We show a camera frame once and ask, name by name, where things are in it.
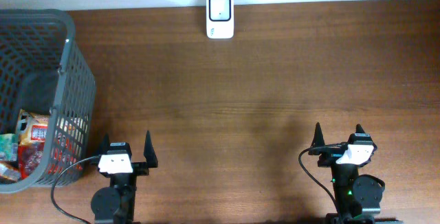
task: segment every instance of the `wood grain surface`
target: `wood grain surface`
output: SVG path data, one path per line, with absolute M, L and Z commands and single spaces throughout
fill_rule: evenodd
M 235 7 L 235 36 L 209 40 L 204 8 L 70 12 L 96 78 L 89 151 L 105 133 L 159 168 L 137 181 L 142 223 L 264 223 L 334 212 L 298 165 L 320 122 L 328 143 L 357 123 L 379 150 L 360 173 L 387 183 L 380 217 L 440 219 L 440 0 Z M 305 157 L 331 187 L 331 172 Z M 88 168 L 56 190 L 90 221 L 108 179 Z M 0 196 L 1 223 L 74 223 L 50 190 Z

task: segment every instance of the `cable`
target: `cable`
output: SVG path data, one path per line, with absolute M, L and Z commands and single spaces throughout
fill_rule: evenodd
M 311 175 L 310 172 L 304 167 L 303 162 L 301 161 L 302 155 L 304 155 L 306 152 L 309 152 L 311 150 L 318 150 L 318 149 L 328 148 L 328 147 L 332 147 L 332 146 L 341 146 L 341 145 L 340 144 L 329 144 L 329 145 L 325 145 L 325 146 L 311 147 L 311 148 L 308 148 L 308 149 L 304 149 L 300 153 L 300 155 L 298 156 L 298 161 L 300 163 L 301 168 L 305 171 L 305 173 L 307 175 L 309 175 L 311 180 L 313 180 L 315 183 L 317 183 L 330 196 L 331 200 L 333 201 L 333 204 L 335 205 L 336 212 L 338 213 L 339 220 L 340 220 L 340 222 L 342 222 L 342 217 L 341 217 L 341 213 L 339 212 L 338 204 L 336 203 L 336 200 L 333 197 L 333 195 L 331 194 L 331 192 L 329 191 L 329 189 L 327 189 L 323 184 L 321 184 L 317 179 L 315 179 L 315 177 L 313 177 L 313 175 Z
M 58 183 L 58 180 L 60 180 L 61 176 L 63 176 L 63 174 L 64 174 L 65 172 L 67 172 L 67 170 L 69 170 L 70 168 L 72 168 L 72 167 L 74 167 L 74 166 L 76 166 L 76 165 L 78 165 L 78 164 L 80 164 L 80 163 L 83 163 L 83 162 L 86 162 L 86 161 L 92 160 L 92 159 L 99 159 L 100 157 L 101 157 L 101 155 L 96 155 L 96 156 L 89 157 L 89 158 L 86 158 L 86 159 L 81 159 L 80 161 L 77 161 L 76 163 L 73 163 L 72 165 L 68 166 L 66 169 L 64 169 L 64 171 L 62 171 L 62 172 L 57 176 L 57 178 L 56 178 L 55 181 L 54 181 L 54 184 L 52 185 L 52 189 L 50 190 L 50 199 L 52 200 L 52 204 L 54 204 L 55 208 L 56 208 L 59 212 L 61 212 L 62 214 L 64 214 L 65 216 L 68 216 L 69 218 L 72 218 L 72 219 L 74 219 L 74 220 L 76 220 L 76 221 L 79 221 L 79 222 L 81 222 L 81 223 L 91 224 L 89 221 L 86 221 L 85 219 L 81 219 L 81 218 L 79 218 L 79 217 L 77 217 L 77 216 L 74 216 L 73 214 L 69 214 L 69 213 L 67 213 L 67 212 L 64 211 L 62 208 L 60 208 L 60 206 L 58 206 L 58 204 L 56 204 L 56 202 L 55 202 L 55 198 L 54 198 L 54 191 L 55 191 L 56 183 Z

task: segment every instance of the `perforated basket wall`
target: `perforated basket wall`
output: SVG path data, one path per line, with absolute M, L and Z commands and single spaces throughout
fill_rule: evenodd
M 65 12 L 0 10 L 0 134 L 15 131 L 20 109 L 50 115 L 40 164 L 26 179 L 0 184 L 0 192 L 50 186 L 85 156 L 96 86 L 74 37 Z M 70 170 L 59 185 L 82 171 Z

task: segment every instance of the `green snack package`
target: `green snack package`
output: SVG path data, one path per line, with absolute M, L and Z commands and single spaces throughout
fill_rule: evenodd
M 0 161 L 17 161 L 19 142 L 17 135 L 0 135 Z

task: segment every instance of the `gray plastic basket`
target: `gray plastic basket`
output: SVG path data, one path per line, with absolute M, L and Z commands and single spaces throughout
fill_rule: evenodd
M 86 153 L 95 80 L 75 43 L 72 18 L 59 10 L 0 10 L 0 134 L 13 133 L 20 109 L 50 115 L 35 171 L 1 193 L 50 186 Z M 59 181 L 76 181 L 75 167 Z

